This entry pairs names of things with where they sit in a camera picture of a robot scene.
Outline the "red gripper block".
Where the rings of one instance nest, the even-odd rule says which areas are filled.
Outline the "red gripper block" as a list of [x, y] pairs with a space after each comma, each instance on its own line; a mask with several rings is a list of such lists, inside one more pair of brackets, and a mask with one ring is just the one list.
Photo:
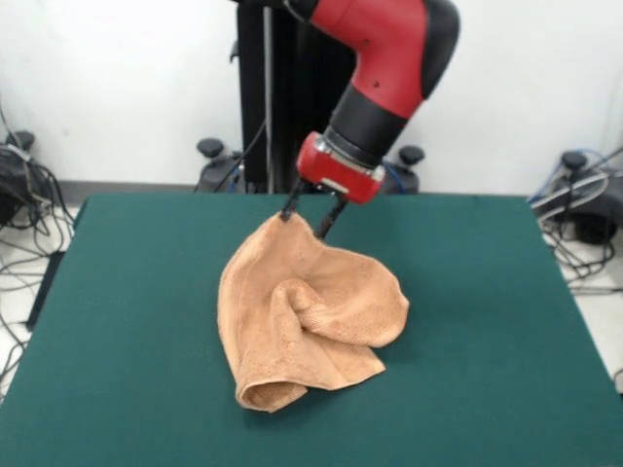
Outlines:
[[344, 198], [337, 198], [335, 205], [322, 218], [314, 232], [317, 239], [324, 239], [330, 232], [348, 202], [364, 204], [371, 201], [380, 191], [385, 180], [382, 165], [374, 169], [364, 168], [333, 150], [317, 132], [311, 132], [305, 139], [297, 159], [297, 168], [302, 178], [294, 184], [279, 218], [288, 222], [296, 211], [307, 181], [324, 185]]

